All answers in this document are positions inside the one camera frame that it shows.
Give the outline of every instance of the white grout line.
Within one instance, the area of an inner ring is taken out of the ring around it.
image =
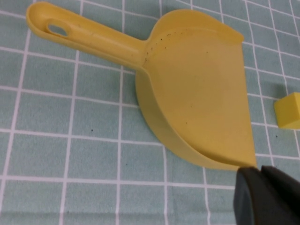
[[[28,48],[29,48],[29,43],[30,43],[30,35],[31,35],[31,31],[30,31],[30,29],[27,29],[27,36],[26,36],[26,41],[25,41],[24,55],[23,55],[22,67],[21,67],[19,84],[18,84],[18,91],[17,91],[17,95],[16,95],[16,99],[15,99],[15,109],[14,109],[14,114],[13,114],[13,119],[12,119],[12,124],[11,124],[11,131],[10,131],[9,140],[8,140],[7,153],[6,153],[6,158],[5,158],[4,168],[3,168],[2,182],[1,182],[1,186],[0,186],[0,216],[1,216],[1,212],[2,212],[4,190],[5,190],[5,185],[6,185],[6,177],[8,175],[9,160],[10,160],[10,155],[11,155],[11,151],[13,148],[15,127],[16,127],[16,122],[17,122],[17,117],[18,117],[18,109],[19,109],[20,98],[21,98],[21,89],[22,89],[24,75],[25,75],[27,54],[28,54]]]
[[[246,5],[247,18],[250,21],[248,5],[247,5],[246,2],[245,2],[245,5]],[[253,32],[252,32],[252,27],[251,26],[250,26],[250,33],[251,33],[252,42],[254,42]],[[267,134],[268,148],[269,148],[269,152],[270,152],[270,158],[271,158],[272,165],[274,165],[274,160],[273,160],[272,151],[271,151],[270,137],[269,137],[269,132],[268,132],[268,128],[267,128],[266,113],[265,113],[265,110],[264,110],[264,103],[263,103],[263,98],[262,98],[262,88],[261,88],[261,84],[260,84],[260,75],[259,75],[259,72],[258,72],[258,66],[257,66],[257,61],[256,61],[256,56],[255,56],[255,47],[253,46],[252,49],[253,49],[255,68],[256,68],[257,79],[258,79],[259,94],[261,96],[262,114],[263,114],[263,121],[264,121],[264,124],[265,124],[265,130],[266,130],[266,134]]]
[[[80,1],[80,15],[82,15],[82,14],[83,14],[83,1]],[[77,86],[77,75],[78,75],[78,61],[79,61],[79,51],[77,50],[76,51],[76,57],[75,57],[74,77],[73,77],[73,89],[72,89],[72,101],[71,101],[71,109],[70,109],[69,131],[68,131],[68,135],[67,135],[65,171],[64,171],[64,178],[63,178],[62,191],[61,191],[59,225],[64,224],[63,220],[64,220],[65,202],[66,202],[66,194],[67,194],[67,179],[68,179],[70,152],[71,152],[74,110],[75,110],[75,97],[76,97],[76,86]]]

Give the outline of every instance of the yellow plastic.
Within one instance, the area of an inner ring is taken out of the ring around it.
[[[300,129],[300,93],[294,92],[274,103],[279,128]]]
[[[44,39],[135,69],[142,114],[179,157],[216,169],[256,166],[240,33],[186,9],[164,15],[145,41],[46,2],[26,17]]]

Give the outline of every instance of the tiled surface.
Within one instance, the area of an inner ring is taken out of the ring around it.
[[[257,165],[300,180],[300,132],[273,109],[300,92],[298,0],[48,1],[139,39],[179,8],[241,32]],[[235,172],[165,149],[134,71],[28,32],[31,2],[0,0],[0,225],[235,224]]]

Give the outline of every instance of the black object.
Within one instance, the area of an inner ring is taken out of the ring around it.
[[[237,225],[300,225],[300,183],[273,166],[242,167],[233,206]]]

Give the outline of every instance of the dustpan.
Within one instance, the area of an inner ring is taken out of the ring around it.
[[[47,2],[26,17],[44,39],[135,69],[142,114],[179,157],[216,169],[256,166],[240,33],[186,9],[164,15],[145,41]]]

